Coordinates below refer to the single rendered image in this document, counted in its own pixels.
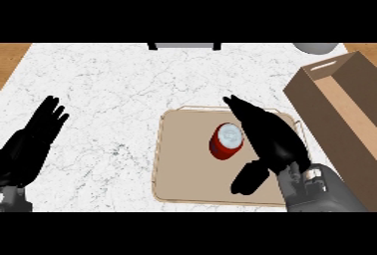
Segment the grey appliance with black legs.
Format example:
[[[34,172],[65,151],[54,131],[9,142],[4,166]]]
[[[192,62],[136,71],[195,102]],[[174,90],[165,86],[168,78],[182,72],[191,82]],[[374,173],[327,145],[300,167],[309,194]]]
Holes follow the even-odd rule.
[[[210,48],[214,51],[220,50],[220,43],[148,43],[149,50],[161,48]]]

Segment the grey round pot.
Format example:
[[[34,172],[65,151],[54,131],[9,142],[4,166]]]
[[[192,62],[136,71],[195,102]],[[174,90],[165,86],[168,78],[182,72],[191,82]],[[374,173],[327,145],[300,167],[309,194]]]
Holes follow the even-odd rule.
[[[294,43],[294,47],[312,55],[328,54],[337,47],[337,43]]]

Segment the beige tray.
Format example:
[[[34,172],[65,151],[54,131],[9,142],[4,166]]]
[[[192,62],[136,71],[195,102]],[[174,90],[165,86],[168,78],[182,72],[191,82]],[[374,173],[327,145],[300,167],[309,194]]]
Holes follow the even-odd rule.
[[[232,194],[230,183],[257,159],[248,140],[235,155],[219,160],[208,141],[219,125],[239,121],[227,107],[180,107],[161,116],[152,174],[154,197],[162,202],[284,207],[275,174],[251,195]]]

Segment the red can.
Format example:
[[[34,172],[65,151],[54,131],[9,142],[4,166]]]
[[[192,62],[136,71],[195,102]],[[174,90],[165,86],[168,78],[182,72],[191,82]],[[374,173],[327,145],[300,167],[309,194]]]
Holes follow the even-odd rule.
[[[223,123],[217,126],[210,141],[208,151],[219,160],[227,160],[242,147],[244,137],[235,124]]]

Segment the brown cardboard box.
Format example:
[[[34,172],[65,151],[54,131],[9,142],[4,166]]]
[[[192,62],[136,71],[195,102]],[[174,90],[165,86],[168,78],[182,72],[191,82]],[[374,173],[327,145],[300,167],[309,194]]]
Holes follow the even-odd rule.
[[[377,211],[377,66],[361,52],[301,67],[284,93],[343,180]]]

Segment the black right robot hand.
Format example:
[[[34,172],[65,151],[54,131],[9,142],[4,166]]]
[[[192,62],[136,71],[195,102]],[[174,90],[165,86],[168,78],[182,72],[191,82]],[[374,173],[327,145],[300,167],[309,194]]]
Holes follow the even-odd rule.
[[[250,145],[257,160],[248,162],[230,184],[230,193],[250,195],[269,177],[269,173],[285,168],[303,173],[310,166],[307,149],[303,141],[281,119],[281,117],[260,107],[239,99],[236,96],[223,97]]]

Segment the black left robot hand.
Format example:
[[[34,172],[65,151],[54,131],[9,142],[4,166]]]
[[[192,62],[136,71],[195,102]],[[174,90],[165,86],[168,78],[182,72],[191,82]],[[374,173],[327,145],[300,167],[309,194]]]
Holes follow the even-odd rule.
[[[50,145],[69,117],[59,99],[49,96],[22,129],[0,149],[0,187],[23,188],[37,178]]]

